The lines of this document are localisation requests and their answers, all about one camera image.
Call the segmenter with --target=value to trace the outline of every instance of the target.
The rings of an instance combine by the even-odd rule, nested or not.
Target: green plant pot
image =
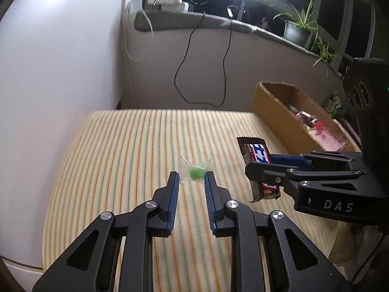
[[[311,35],[310,31],[294,26],[294,22],[292,21],[285,21],[285,31],[283,32],[284,39],[301,47],[305,47],[309,35]]]

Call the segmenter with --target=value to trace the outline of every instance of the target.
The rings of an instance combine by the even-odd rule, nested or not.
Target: red candy wrapper
[[[249,162],[271,163],[269,151],[263,139],[257,137],[237,137],[240,152],[245,164]],[[252,203],[265,199],[277,199],[281,196],[280,187],[250,181]]]

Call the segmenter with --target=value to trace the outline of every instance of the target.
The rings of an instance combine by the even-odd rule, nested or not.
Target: brown cardboard box
[[[259,82],[251,99],[251,108],[270,127],[291,155],[324,150],[301,125],[287,104],[298,110],[316,115],[320,122],[338,139],[345,142],[340,151],[359,151],[355,142],[334,122],[329,114],[295,85],[283,82]]]

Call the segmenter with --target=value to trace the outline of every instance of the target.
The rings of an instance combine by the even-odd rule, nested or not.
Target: transparent candy wrapper
[[[190,164],[184,156],[178,156],[180,183],[185,181],[203,182],[207,171],[213,171],[212,159],[208,159],[201,164]]]

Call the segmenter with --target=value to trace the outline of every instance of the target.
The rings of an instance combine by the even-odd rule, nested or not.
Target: metal pivot bolt
[[[147,201],[145,205],[146,205],[146,207],[148,209],[153,209],[153,208],[155,208],[157,206],[157,202],[155,202],[155,201]]]
[[[239,206],[239,202],[235,201],[235,200],[230,200],[230,201],[227,202],[227,206],[229,208],[234,209],[234,208],[237,208]]]
[[[111,212],[103,212],[103,213],[100,214],[100,218],[103,221],[109,220],[111,217],[112,217],[112,213]]]
[[[275,219],[283,219],[283,212],[281,212],[280,210],[275,210],[272,212],[272,216]]]

